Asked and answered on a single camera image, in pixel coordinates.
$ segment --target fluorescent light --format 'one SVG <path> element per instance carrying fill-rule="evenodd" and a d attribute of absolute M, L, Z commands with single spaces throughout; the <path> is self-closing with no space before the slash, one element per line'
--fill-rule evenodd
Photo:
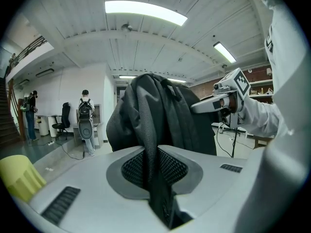
<path fill-rule="evenodd" d="M 180 82 L 180 83 L 185 83 L 187 81 L 184 81 L 184 80 L 175 80 L 175 79 L 168 79 L 170 81 L 173 81 L 173 82 Z"/>
<path fill-rule="evenodd" d="M 236 62 L 235 58 L 233 58 L 231 53 L 229 53 L 229 51 L 220 42 L 217 42 L 214 45 L 214 48 L 217 49 L 228 61 L 230 61 L 230 63 Z"/>
<path fill-rule="evenodd" d="M 47 74 L 50 74 L 50 73 L 52 73 L 52 72 L 54 72 L 54 69 L 50 68 L 50 69 L 47 69 L 47 70 L 45 70 L 45 71 L 43 71 L 43 72 L 40 72 L 40 73 L 36 74 L 35 76 L 36 76 L 37 78 L 40 78 L 40 77 L 42 77 L 42 76 L 44 76 L 44 75 L 47 75 Z"/>
<path fill-rule="evenodd" d="M 120 79 L 134 79 L 137 76 L 131 76 L 131 75 L 120 75 L 119 78 Z"/>
<path fill-rule="evenodd" d="M 132 13 L 157 17 L 179 26 L 182 26 L 187 20 L 187 17 L 175 11 L 145 2 L 107 1 L 105 2 L 105 9 L 106 13 Z"/>

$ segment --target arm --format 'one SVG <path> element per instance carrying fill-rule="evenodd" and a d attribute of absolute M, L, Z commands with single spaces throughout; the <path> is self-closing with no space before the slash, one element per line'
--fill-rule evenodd
<path fill-rule="evenodd" d="M 91 100 L 89 103 L 90 103 L 90 105 L 92 106 L 92 112 L 94 112 L 94 111 L 95 111 L 95 106 L 94 106 L 93 100 Z"/>
<path fill-rule="evenodd" d="M 246 97 L 244 107 L 239 112 L 248 132 L 257 136 L 269 137 L 277 134 L 281 114 L 276 104 L 261 103 Z"/>
<path fill-rule="evenodd" d="M 30 105 L 30 108 L 32 108 L 35 113 L 38 111 L 38 109 L 35 106 L 35 97 L 31 97 L 30 98 L 29 105 Z"/>

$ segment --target white bin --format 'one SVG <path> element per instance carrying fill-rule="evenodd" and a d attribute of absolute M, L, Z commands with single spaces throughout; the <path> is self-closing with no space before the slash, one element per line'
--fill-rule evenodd
<path fill-rule="evenodd" d="M 57 135 L 57 129 L 54 129 L 52 127 L 53 124 L 56 124 L 56 118 L 54 116 L 49 116 L 48 117 L 48 120 L 49 120 L 49 129 L 50 129 L 50 134 L 51 134 L 51 137 L 55 138 L 56 135 Z"/>
<path fill-rule="evenodd" d="M 45 116 L 37 116 L 37 123 L 39 125 L 39 132 L 41 136 L 49 134 L 49 125 Z"/>

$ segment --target black backpack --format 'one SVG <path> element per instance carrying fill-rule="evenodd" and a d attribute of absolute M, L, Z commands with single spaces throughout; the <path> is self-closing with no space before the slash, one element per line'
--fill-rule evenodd
<path fill-rule="evenodd" d="M 29 109 L 30 109 L 29 100 L 32 97 L 33 97 L 32 95 L 30 95 L 29 97 L 24 97 L 23 105 L 20 107 L 21 111 L 23 111 L 23 112 L 29 111 Z"/>
<path fill-rule="evenodd" d="M 89 120 L 91 117 L 91 113 L 92 113 L 92 107 L 90 105 L 90 100 L 88 99 L 88 101 L 83 101 L 82 99 L 80 99 L 81 104 L 79 105 L 79 120 Z"/>

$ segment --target vent slot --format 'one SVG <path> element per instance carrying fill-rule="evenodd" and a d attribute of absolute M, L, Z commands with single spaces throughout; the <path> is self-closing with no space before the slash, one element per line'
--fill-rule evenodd
<path fill-rule="evenodd" d="M 240 173 L 242 170 L 242 167 L 232 166 L 228 164 L 222 164 L 220 168 L 226 169 L 228 171 L 236 172 L 236 173 Z"/>
<path fill-rule="evenodd" d="M 58 225 L 80 191 L 78 188 L 66 186 L 41 215 L 52 224 Z"/>

